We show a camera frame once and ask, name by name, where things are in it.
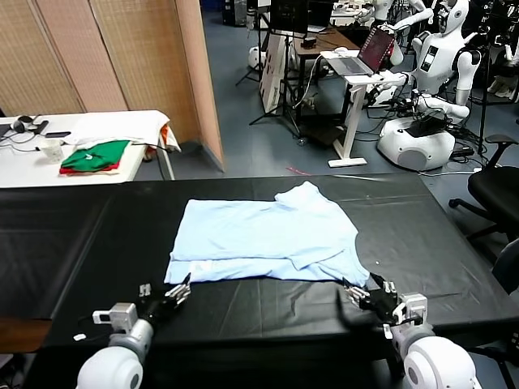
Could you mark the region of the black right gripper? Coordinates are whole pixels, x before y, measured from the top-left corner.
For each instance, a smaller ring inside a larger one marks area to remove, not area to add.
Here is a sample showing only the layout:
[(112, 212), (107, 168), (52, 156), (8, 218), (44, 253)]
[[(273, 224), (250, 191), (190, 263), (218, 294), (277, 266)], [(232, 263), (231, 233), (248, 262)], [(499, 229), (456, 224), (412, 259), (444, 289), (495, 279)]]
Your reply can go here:
[(342, 287), (356, 306), (374, 311), (382, 323), (395, 324), (397, 320), (393, 311), (398, 306), (398, 296), (394, 282), (375, 273), (371, 273), (371, 278), (379, 289), (369, 291), (368, 296), (366, 290), (351, 284), (346, 278), (342, 278)]

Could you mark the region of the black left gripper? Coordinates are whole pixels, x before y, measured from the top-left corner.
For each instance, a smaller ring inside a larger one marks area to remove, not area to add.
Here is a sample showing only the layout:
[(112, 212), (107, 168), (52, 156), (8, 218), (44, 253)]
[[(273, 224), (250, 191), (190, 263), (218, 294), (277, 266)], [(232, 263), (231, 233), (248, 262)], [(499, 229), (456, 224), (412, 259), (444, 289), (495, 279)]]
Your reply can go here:
[(139, 286), (137, 313), (139, 318), (150, 324), (163, 324), (171, 319), (174, 307), (180, 306), (191, 294), (191, 273), (165, 295), (151, 294), (150, 284)]

